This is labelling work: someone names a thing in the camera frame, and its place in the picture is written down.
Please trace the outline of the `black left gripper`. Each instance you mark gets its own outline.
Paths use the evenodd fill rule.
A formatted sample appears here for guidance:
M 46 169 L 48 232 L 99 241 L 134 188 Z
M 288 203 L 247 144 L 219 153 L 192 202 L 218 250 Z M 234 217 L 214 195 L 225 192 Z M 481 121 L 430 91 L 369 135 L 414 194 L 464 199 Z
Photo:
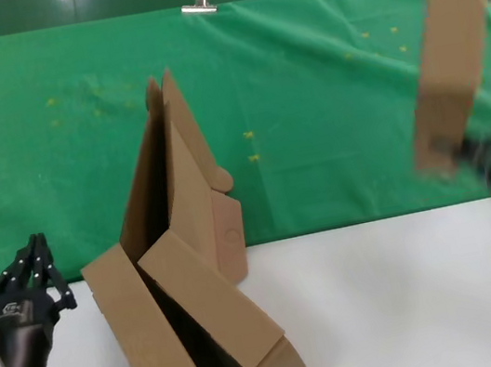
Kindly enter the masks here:
M 33 288 L 26 290 L 30 280 Z M 60 294 L 56 303 L 46 291 L 48 286 Z M 59 311 L 76 308 L 73 291 L 54 264 L 45 234 L 31 234 L 0 272 L 0 359 L 5 367 L 47 367 Z

